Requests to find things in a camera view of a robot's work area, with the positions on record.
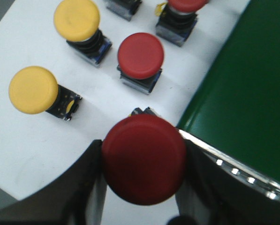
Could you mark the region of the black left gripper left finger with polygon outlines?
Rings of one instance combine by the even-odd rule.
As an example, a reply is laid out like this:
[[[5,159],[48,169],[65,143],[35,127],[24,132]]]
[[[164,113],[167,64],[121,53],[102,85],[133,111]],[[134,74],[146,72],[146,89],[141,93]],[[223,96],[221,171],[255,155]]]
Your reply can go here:
[[[0,209],[0,225],[99,225],[106,196],[101,140],[94,140],[62,175]]]

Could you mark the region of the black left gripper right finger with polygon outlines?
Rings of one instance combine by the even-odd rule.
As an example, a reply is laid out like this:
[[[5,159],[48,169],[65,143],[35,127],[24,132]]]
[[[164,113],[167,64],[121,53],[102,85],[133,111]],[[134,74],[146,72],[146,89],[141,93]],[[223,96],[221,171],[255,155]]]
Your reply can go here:
[[[186,144],[186,172],[175,194],[179,214],[198,225],[280,225],[280,190],[252,176],[218,165],[189,140]]]

